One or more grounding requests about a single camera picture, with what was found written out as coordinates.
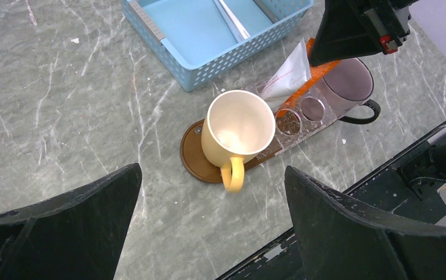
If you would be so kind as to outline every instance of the blue basket compartment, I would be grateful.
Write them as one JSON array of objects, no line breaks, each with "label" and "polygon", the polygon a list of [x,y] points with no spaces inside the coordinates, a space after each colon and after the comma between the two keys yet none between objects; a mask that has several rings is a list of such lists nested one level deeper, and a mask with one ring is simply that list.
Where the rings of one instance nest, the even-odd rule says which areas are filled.
[{"label": "blue basket compartment", "polygon": [[122,0],[126,18],[186,91],[285,37],[313,0],[225,0],[250,38],[237,43],[213,0]]}]

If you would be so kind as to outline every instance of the mug rim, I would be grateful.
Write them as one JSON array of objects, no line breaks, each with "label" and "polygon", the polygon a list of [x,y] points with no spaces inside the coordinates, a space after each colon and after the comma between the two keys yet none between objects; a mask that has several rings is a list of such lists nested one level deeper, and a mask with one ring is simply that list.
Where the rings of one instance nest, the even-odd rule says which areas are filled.
[{"label": "mug rim", "polygon": [[[251,95],[251,96],[253,96],[254,98],[256,98],[259,102],[261,102],[261,104],[264,105],[264,107],[266,108],[265,110],[269,113],[269,116],[270,116],[271,119],[273,120],[273,121],[272,121],[272,123],[273,123],[273,133],[270,135],[270,138],[268,139],[268,141],[266,141],[266,144],[265,144],[263,147],[261,147],[260,149],[257,149],[257,150],[254,150],[254,151],[251,151],[251,152],[248,152],[248,153],[236,153],[236,152],[234,152],[234,151],[228,149],[225,145],[223,145],[223,144],[218,140],[218,138],[214,135],[214,133],[213,133],[213,131],[212,131],[212,128],[211,128],[211,120],[210,120],[210,116],[209,116],[209,115],[210,115],[210,112],[211,112],[211,109],[212,109],[212,106],[216,103],[216,101],[217,101],[221,96],[227,95],[227,94],[229,94],[229,93],[234,93],[234,92],[244,93],[244,94]],[[216,143],[218,143],[218,145],[219,145],[220,147],[222,147],[223,149],[227,150],[228,152],[234,153],[234,154],[236,154],[236,155],[250,156],[250,155],[254,155],[254,154],[257,154],[257,153],[262,152],[264,149],[266,149],[266,148],[271,144],[271,142],[273,141],[273,138],[274,138],[274,134],[276,133],[276,121],[275,121],[275,119],[274,119],[274,113],[273,113],[273,111],[271,110],[271,108],[269,107],[269,105],[268,105],[268,104],[267,104],[261,97],[259,97],[258,95],[254,94],[254,93],[252,93],[252,92],[248,92],[247,90],[234,89],[234,90],[229,90],[229,91],[227,91],[227,92],[224,92],[224,93],[221,93],[220,95],[218,95],[218,96],[211,102],[211,105],[209,106],[209,109],[208,109],[208,111],[207,111],[207,115],[206,115],[206,120],[207,120],[207,122],[208,122],[208,129],[209,129],[209,132],[210,132],[212,138],[216,141]]]},{"label": "mug rim", "polygon": [[321,79],[324,81],[324,83],[326,84],[326,86],[328,86],[328,88],[334,93],[334,94],[336,94],[336,96],[338,96],[339,98],[342,98],[342,99],[345,99],[345,100],[347,100],[347,101],[350,101],[350,102],[365,102],[365,101],[367,101],[367,100],[369,100],[369,98],[371,97],[371,95],[372,95],[372,93],[373,93],[373,91],[374,91],[374,78],[372,77],[372,73],[371,73],[371,70],[369,70],[369,68],[367,67],[367,65],[365,64],[365,63],[363,63],[363,61],[362,60],[360,60],[359,58],[357,58],[357,57],[355,57],[355,58],[348,58],[349,60],[352,60],[352,59],[354,59],[354,60],[358,60],[359,62],[361,62],[362,63],[362,65],[367,69],[367,72],[369,73],[369,76],[371,77],[371,91],[369,92],[369,94],[367,95],[367,97],[366,98],[364,98],[364,99],[362,99],[362,100],[351,100],[351,99],[348,99],[348,98],[345,98],[345,97],[343,97],[343,96],[341,96],[341,95],[339,95],[337,92],[335,92],[334,90],[333,90],[333,88],[328,84],[328,82],[326,81],[326,79],[325,79],[325,76],[322,76],[321,77]]}]

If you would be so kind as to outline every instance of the acrylic cup holder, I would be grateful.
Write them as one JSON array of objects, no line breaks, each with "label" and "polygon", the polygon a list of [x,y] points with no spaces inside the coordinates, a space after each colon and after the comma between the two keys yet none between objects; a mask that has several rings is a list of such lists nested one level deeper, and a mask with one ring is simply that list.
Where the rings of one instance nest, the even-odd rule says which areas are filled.
[{"label": "acrylic cup holder", "polygon": [[312,87],[302,97],[294,100],[296,106],[285,106],[275,113],[276,132],[271,144],[256,156],[257,160],[279,155],[289,148],[299,144],[319,131],[332,125],[336,114],[328,105],[325,97]]}]

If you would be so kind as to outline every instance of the wooden coaster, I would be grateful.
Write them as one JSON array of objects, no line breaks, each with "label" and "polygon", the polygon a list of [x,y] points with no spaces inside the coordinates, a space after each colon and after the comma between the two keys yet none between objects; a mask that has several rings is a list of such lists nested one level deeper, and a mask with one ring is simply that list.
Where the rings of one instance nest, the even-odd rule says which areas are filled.
[{"label": "wooden coaster", "polygon": [[[223,183],[219,167],[212,165],[204,156],[203,147],[201,144],[201,133],[203,131],[204,120],[200,120],[191,125],[189,129],[183,134],[180,143],[180,157],[182,158],[183,166],[187,171],[194,176],[194,178],[212,184]],[[244,165],[245,170],[249,170],[259,164],[274,157],[274,153],[270,156],[258,160],[256,157]]]}]

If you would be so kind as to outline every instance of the marble countertop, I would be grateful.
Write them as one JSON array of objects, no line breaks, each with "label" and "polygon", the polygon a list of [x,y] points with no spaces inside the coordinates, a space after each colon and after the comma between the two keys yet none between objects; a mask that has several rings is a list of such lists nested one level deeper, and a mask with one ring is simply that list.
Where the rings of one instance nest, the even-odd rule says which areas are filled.
[{"label": "marble countertop", "polygon": [[282,42],[186,93],[120,0],[1,0],[0,212],[140,162],[142,190],[116,279],[223,274],[291,227],[287,165],[345,190],[446,119],[446,59],[412,20],[396,54],[362,59],[382,106],[376,122],[337,122],[248,172],[237,195],[192,178],[179,158],[185,129],[215,96],[270,76],[302,36],[314,36],[324,9],[317,2]]}]

